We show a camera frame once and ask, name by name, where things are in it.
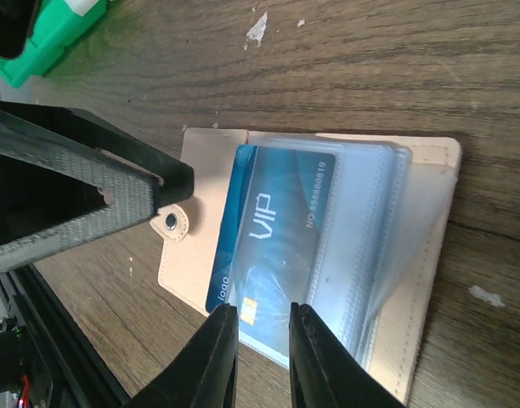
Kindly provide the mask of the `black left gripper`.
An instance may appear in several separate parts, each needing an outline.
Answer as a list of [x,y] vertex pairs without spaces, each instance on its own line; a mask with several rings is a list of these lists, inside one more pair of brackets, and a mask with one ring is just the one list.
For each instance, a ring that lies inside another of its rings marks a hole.
[[[0,100],[4,111],[89,148],[106,150],[163,179],[159,207],[194,193],[191,166],[83,109]],[[85,174],[85,156],[54,150],[35,161],[0,151],[0,274],[141,224],[156,215],[158,179]]]

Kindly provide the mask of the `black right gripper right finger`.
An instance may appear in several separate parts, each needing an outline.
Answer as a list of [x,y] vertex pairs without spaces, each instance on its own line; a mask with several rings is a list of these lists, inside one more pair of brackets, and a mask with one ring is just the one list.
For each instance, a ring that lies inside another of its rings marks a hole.
[[308,304],[291,304],[289,371],[294,407],[401,407]]

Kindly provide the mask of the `blue vip card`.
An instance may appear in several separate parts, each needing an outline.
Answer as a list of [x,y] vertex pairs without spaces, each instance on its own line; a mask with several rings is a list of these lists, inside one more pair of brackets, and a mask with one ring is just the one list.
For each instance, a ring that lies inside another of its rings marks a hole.
[[288,357],[291,303],[308,295],[335,170],[328,150],[236,150],[205,308],[236,306],[241,336],[272,357]]

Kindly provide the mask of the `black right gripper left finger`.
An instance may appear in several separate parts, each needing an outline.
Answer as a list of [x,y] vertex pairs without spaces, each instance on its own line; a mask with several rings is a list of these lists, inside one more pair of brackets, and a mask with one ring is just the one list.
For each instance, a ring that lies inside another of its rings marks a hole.
[[238,367],[237,308],[218,305],[171,364],[126,407],[234,407]]

